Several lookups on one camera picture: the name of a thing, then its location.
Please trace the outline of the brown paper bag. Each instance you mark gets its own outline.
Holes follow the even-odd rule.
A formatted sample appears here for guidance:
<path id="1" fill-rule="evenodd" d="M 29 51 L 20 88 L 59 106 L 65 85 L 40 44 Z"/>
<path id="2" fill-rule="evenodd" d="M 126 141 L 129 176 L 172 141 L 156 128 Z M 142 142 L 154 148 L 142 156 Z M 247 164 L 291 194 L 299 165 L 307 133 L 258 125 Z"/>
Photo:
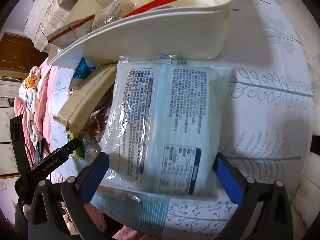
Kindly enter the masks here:
<path id="1" fill-rule="evenodd" d="M 115 82 L 117 65 L 95 68 L 77 87 L 53 119 L 67 131 L 80 132 L 99 101 Z"/>

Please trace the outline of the white plastic organizer bin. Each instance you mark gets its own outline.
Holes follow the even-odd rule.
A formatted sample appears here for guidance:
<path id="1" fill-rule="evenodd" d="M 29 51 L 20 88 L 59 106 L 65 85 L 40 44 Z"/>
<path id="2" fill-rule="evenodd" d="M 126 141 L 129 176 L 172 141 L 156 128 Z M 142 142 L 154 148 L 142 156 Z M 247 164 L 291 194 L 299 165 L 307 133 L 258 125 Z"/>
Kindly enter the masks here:
<path id="1" fill-rule="evenodd" d="M 66 23 L 100 13 L 116 0 L 78 0 Z M 159 55 L 211 59 L 221 53 L 233 0 L 197 0 L 198 5 L 147 11 L 94 30 L 57 53 L 48 64 L 75 69 L 115 63 L 121 55 L 150 59 Z"/>

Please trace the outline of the blue and white snack packet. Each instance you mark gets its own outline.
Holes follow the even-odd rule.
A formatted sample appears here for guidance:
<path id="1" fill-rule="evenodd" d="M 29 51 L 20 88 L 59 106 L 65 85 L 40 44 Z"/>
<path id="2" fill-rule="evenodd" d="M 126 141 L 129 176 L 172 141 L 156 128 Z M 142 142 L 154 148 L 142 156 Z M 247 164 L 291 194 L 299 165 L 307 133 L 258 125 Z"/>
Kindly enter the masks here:
<path id="1" fill-rule="evenodd" d="M 76 89 L 80 83 L 93 72 L 93 70 L 95 70 L 95 67 L 89 66 L 85 58 L 82 57 L 71 78 L 69 89 Z"/>

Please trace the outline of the pink blanket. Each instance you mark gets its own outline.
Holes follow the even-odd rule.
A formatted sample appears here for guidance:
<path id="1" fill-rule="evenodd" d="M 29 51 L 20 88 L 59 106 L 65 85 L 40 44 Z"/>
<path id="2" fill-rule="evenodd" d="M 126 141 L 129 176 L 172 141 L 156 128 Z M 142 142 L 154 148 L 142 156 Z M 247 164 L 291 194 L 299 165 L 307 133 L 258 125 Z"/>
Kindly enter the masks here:
<path id="1" fill-rule="evenodd" d="M 21 85 L 19 95 L 14 102 L 15 115 L 23 115 L 22 125 L 25 140 L 26 155 L 31 166 L 36 161 L 36 143 L 45 138 L 51 143 L 51 103 L 53 96 L 53 87 L 55 83 L 57 67 L 47 64 L 44 60 L 40 66 L 33 67 L 29 74 L 35 74 L 35 99 L 29 103 L 30 93 L 27 92 L 29 87 Z"/>

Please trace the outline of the cartoon baby cloth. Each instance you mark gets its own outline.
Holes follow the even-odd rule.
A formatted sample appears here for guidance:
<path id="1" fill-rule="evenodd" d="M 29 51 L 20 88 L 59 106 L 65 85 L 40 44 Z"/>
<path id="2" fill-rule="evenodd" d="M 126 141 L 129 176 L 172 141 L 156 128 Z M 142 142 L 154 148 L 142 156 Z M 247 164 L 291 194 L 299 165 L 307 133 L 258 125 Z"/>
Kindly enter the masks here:
<path id="1" fill-rule="evenodd" d="M 42 135 L 36 128 L 34 115 L 39 106 L 38 92 L 41 84 L 41 69 L 37 66 L 31 68 L 29 75 L 22 82 L 18 93 L 19 97 L 24 101 L 27 113 L 27 131 L 29 133 L 30 140 L 33 146 L 36 146 L 37 142 L 42 139 Z"/>

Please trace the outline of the light blue mask packet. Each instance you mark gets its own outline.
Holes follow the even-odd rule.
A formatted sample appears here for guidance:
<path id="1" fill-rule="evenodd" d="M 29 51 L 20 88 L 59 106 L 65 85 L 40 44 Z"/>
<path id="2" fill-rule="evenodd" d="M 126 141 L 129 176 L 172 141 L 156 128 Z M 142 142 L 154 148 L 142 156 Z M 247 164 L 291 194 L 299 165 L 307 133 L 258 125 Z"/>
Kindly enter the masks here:
<path id="1" fill-rule="evenodd" d="M 101 149 L 104 187 L 216 198 L 213 164 L 231 69 L 120 59 Z"/>

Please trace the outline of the dark red snack packet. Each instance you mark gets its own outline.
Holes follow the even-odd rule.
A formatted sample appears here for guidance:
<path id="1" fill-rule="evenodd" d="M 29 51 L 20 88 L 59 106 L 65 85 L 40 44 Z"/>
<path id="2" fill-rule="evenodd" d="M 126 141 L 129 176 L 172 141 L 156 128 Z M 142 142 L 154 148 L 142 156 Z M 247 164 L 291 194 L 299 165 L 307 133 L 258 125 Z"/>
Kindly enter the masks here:
<path id="1" fill-rule="evenodd" d="M 80 132 L 86 145 L 97 144 L 101 141 L 107 125 L 112 105 L 114 85 L 104 94 L 89 119 Z"/>

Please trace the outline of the leaf patterned tablecloth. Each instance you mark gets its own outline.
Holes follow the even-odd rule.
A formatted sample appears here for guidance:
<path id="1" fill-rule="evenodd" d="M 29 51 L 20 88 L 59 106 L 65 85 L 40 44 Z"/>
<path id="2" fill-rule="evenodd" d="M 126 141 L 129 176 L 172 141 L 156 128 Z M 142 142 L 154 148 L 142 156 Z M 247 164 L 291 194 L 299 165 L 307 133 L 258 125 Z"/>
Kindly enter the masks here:
<path id="1" fill-rule="evenodd" d="M 312 138 L 313 91 L 302 44 L 275 0 L 233 0 L 223 48 L 214 58 L 120 59 L 229 67 L 217 153 L 257 182 L 282 181 L 294 197 Z M 215 238 L 237 208 L 218 180 L 216 198 L 125 192 L 100 184 L 92 204 L 157 239 Z"/>

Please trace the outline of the green snack packet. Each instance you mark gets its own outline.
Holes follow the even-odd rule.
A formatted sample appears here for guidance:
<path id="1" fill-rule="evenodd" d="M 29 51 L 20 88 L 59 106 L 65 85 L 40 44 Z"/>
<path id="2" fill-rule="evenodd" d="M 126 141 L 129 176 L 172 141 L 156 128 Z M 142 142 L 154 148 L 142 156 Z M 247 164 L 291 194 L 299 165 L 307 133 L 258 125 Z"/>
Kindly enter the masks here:
<path id="1" fill-rule="evenodd" d="M 67 131 L 67 144 L 65 151 L 71 157 L 79 160 L 85 160 L 85 150 L 79 133 Z"/>

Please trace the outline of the white red snack bag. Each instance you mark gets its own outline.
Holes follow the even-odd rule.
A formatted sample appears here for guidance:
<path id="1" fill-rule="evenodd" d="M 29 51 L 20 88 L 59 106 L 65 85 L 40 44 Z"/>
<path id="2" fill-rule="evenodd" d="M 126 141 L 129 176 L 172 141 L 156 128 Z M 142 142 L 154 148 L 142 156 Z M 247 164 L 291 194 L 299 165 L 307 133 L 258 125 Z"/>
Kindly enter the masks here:
<path id="1" fill-rule="evenodd" d="M 184 7 L 188 0 L 116 0 L 102 12 L 74 21 L 47 36 L 48 42 L 61 49 L 107 24 L 147 11 Z"/>

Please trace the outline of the white draped cloth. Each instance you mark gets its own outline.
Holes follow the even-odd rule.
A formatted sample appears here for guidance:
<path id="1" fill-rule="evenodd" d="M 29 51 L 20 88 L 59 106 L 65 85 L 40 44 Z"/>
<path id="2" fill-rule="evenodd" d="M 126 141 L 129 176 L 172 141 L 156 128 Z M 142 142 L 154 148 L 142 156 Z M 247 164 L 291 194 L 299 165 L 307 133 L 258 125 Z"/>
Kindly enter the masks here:
<path id="1" fill-rule="evenodd" d="M 77 0 L 35 0 L 26 19 L 24 34 L 33 42 L 34 48 L 48 53 L 47 36 L 60 29 Z"/>

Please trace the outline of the clear bag yellow crumbs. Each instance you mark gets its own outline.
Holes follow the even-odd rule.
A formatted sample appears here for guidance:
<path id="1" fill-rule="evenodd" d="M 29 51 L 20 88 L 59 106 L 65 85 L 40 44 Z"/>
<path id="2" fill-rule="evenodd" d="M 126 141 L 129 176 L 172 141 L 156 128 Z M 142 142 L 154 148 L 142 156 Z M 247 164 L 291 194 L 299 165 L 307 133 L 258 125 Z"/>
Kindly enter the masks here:
<path id="1" fill-rule="evenodd" d="M 100 152 L 101 152 L 101 147 L 98 144 L 87 146 L 85 150 L 85 161 L 87 165 L 90 165 Z"/>

